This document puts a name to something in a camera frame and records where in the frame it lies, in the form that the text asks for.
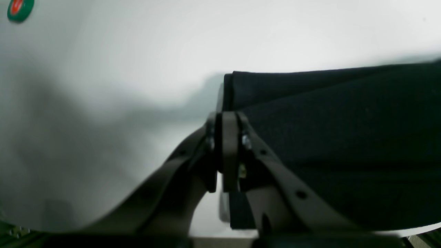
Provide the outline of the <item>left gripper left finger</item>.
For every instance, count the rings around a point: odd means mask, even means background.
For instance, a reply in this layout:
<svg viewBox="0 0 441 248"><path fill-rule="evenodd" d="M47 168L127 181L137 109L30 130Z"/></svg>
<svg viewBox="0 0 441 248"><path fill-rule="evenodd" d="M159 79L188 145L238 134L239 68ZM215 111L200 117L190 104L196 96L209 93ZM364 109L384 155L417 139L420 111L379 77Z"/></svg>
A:
<svg viewBox="0 0 441 248"><path fill-rule="evenodd" d="M79 231L94 235L186 236L205 193L222 171L222 116L211 113L118 207Z"/></svg>

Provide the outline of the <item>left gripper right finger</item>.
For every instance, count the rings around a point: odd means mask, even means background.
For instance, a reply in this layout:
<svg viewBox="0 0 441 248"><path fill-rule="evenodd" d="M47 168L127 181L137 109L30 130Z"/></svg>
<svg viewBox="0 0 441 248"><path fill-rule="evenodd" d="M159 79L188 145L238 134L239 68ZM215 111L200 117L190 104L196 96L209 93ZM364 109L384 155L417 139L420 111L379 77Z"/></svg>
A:
<svg viewBox="0 0 441 248"><path fill-rule="evenodd" d="M222 113L222 173L224 192L246 195L260 235L363 230L286 168L239 112Z"/></svg>

